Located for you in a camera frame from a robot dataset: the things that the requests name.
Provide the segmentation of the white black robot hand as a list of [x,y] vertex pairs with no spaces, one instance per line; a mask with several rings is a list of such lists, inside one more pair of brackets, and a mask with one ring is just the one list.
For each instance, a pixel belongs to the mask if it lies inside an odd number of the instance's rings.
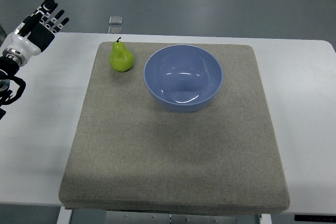
[[55,33],[58,33],[69,18],[66,17],[53,29],[58,19],[64,14],[61,9],[49,22],[46,24],[39,23],[39,15],[43,17],[42,22],[46,22],[52,12],[57,8],[58,4],[44,0],[39,7],[33,12],[33,16],[28,16],[24,19],[24,25],[18,26],[9,36],[9,44],[3,50],[3,56],[14,61],[18,65],[26,65],[32,56],[41,54],[55,38]]

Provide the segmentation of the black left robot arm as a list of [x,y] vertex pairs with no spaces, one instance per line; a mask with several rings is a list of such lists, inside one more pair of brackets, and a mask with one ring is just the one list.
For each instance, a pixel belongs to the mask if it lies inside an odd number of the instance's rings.
[[59,21],[65,12],[63,9],[55,16],[52,15],[57,6],[55,0],[44,0],[10,36],[11,43],[1,55],[1,106],[10,105],[22,96],[26,82],[16,76],[19,69],[31,57],[44,52],[56,34],[69,22],[68,17]]

